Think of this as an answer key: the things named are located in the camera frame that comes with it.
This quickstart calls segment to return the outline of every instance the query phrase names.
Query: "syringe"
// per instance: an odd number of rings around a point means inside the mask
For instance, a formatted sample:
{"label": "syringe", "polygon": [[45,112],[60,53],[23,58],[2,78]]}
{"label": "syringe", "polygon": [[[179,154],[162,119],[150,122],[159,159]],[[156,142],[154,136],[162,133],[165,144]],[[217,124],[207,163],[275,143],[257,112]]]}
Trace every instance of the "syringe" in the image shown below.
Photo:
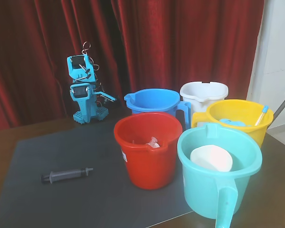
{"label": "syringe", "polygon": [[89,175],[89,171],[93,170],[93,168],[82,168],[77,170],[68,170],[61,172],[51,172],[49,175],[41,175],[42,183],[53,183],[55,181],[77,178],[77,177],[86,177]]}

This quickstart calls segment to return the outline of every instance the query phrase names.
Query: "blue bucket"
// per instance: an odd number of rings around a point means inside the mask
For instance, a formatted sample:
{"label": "blue bucket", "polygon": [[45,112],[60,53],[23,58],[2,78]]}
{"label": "blue bucket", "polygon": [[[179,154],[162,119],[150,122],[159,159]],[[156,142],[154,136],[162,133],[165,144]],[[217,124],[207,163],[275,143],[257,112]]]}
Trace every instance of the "blue bucket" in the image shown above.
{"label": "blue bucket", "polygon": [[[191,162],[191,152],[204,145],[227,150],[233,159],[231,171],[213,171]],[[208,123],[185,131],[179,138],[177,152],[188,205],[201,216],[216,219],[216,228],[229,228],[250,176],[261,168],[262,153],[258,144],[240,130]]]}
{"label": "blue bucket", "polygon": [[185,115],[186,129],[191,128],[191,103],[180,100],[180,94],[169,89],[143,89],[124,97],[133,114],[146,112],[166,112],[173,116],[176,110]]}

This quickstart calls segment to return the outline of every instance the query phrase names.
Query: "table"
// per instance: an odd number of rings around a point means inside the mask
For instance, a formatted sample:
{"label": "table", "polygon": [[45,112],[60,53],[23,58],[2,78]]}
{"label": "table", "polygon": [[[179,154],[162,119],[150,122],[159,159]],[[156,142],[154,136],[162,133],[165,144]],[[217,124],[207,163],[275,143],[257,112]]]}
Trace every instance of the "table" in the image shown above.
{"label": "table", "polygon": [[[123,115],[124,111],[115,111],[107,118]],[[76,126],[78,124],[73,119],[66,118],[0,131],[0,191],[17,141],[70,130]],[[262,152],[261,171],[251,177],[231,227],[285,228],[285,145],[267,134]],[[215,220],[191,212],[153,227],[208,228],[214,225]]]}

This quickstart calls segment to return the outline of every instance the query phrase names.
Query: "blue robot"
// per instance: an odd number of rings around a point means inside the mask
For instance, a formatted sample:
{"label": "blue robot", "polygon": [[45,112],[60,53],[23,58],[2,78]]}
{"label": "blue robot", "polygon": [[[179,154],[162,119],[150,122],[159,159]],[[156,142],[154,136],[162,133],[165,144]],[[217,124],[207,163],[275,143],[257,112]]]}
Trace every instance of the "blue robot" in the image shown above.
{"label": "blue robot", "polygon": [[73,115],[74,120],[80,124],[89,123],[91,118],[103,120],[109,111],[105,107],[97,107],[97,95],[112,102],[116,99],[104,92],[96,92],[101,84],[95,79],[94,68],[87,54],[70,56],[66,60],[68,72],[73,79],[70,94],[80,108]]}

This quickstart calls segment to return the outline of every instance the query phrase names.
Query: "black mat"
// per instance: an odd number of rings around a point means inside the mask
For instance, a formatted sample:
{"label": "black mat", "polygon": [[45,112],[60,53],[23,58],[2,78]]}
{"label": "black mat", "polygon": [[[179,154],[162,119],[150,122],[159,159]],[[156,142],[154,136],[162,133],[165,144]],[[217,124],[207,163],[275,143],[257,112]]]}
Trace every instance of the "black mat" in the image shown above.
{"label": "black mat", "polygon": [[[20,141],[0,196],[0,228],[145,228],[191,211],[181,164],[159,190],[131,184],[113,129],[117,121]],[[42,184],[41,174],[92,167],[85,178]]]}

